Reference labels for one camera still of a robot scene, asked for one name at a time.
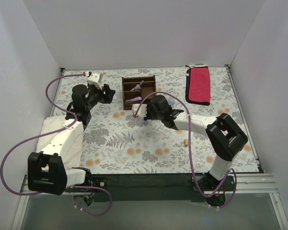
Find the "pink capped white pen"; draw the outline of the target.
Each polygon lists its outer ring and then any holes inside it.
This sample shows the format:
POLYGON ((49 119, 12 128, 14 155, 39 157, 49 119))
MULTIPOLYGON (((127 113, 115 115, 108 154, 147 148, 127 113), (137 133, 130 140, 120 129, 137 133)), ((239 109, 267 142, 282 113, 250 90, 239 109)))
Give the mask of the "pink capped white pen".
POLYGON ((138 84, 136 84, 132 89, 131 89, 131 91, 138 91, 138 90, 140 90, 141 89, 141 85, 143 84, 143 80, 140 82, 140 83, 138 83, 138 84))

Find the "pink highlighter marker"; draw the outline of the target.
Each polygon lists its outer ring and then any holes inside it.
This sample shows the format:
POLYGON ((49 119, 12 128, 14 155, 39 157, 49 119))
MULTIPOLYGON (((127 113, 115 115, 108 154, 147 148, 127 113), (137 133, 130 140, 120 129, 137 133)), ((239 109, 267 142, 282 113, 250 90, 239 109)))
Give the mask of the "pink highlighter marker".
POLYGON ((134 97, 131 99, 127 99, 126 102, 137 102, 137 101, 141 101, 142 97, 138 96, 138 97, 134 97))

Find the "brown wooden desk organizer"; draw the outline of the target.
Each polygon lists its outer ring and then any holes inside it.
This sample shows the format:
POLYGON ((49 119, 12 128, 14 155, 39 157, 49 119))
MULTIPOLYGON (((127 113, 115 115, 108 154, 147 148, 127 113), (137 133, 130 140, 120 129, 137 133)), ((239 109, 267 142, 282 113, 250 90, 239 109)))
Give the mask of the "brown wooden desk organizer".
POLYGON ((123 109, 131 110, 133 104, 139 104, 141 101, 137 102, 126 102, 127 99, 134 97, 142 97, 144 99, 147 95, 156 92, 156 77, 145 76, 145 77, 122 77, 122 99, 123 99, 123 109), (144 81, 141 85, 141 89, 138 91, 131 91, 131 89, 141 81, 144 81))

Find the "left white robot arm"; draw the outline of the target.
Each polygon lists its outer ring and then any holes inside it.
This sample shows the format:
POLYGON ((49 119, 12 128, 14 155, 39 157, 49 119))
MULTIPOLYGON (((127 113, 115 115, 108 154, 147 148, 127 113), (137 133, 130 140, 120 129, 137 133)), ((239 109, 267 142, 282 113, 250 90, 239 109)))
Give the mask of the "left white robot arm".
POLYGON ((67 166, 65 160, 73 144, 79 140, 91 119, 91 109, 97 105, 110 104, 115 90, 108 84, 79 84, 72 88, 72 101, 67 107, 64 130, 39 152, 28 157, 28 188, 31 191, 61 195, 65 189, 76 185, 86 192, 92 188, 89 169, 67 166))

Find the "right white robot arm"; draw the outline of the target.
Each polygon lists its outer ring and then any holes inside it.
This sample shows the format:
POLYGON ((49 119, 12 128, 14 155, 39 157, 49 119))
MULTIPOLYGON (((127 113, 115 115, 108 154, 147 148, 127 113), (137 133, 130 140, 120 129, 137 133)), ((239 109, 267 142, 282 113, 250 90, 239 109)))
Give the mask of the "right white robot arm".
POLYGON ((217 117, 192 115, 187 108, 173 109, 163 95, 157 95, 148 104, 133 110, 145 120, 159 120, 167 128, 188 131, 189 142, 192 133, 208 137, 216 157, 206 176, 198 181, 201 189, 221 189, 233 160, 248 142, 247 135, 229 114, 217 117))

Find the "clear jar of paperclips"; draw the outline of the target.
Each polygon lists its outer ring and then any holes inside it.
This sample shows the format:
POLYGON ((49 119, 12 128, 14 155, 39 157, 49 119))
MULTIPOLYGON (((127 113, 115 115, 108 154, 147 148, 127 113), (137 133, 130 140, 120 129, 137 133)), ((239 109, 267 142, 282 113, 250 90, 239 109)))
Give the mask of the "clear jar of paperclips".
POLYGON ((168 99, 168 104, 170 106, 173 106, 175 104, 175 101, 173 99, 168 99))

